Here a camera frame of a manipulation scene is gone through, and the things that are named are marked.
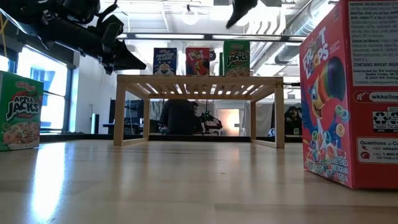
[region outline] green cereal box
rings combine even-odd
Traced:
[[[0,71],[0,151],[39,146],[43,85]]]
[[[250,41],[224,41],[224,75],[250,76]]]

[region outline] recycling symbol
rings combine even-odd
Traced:
[[[389,117],[390,117],[390,119],[389,119],[390,125],[397,125],[397,123],[398,123],[398,112],[390,113]]]
[[[388,120],[387,112],[373,112],[373,124],[387,124]]]

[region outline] blue cereal box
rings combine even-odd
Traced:
[[[175,75],[177,70],[176,48],[154,49],[154,75]]]

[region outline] wooden floor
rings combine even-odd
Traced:
[[[397,223],[396,192],[302,167],[300,144],[44,144],[0,153],[0,223]]]

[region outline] frosted flakes box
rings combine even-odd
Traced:
[[[39,146],[42,82],[0,71],[0,151]]]
[[[210,75],[210,48],[208,47],[187,47],[186,76]]]
[[[177,49],[154,49],[154,75],[175,75],[177,71]]]
[[[249,41],[224,41],[224,75],[227,77],[250,76]]]

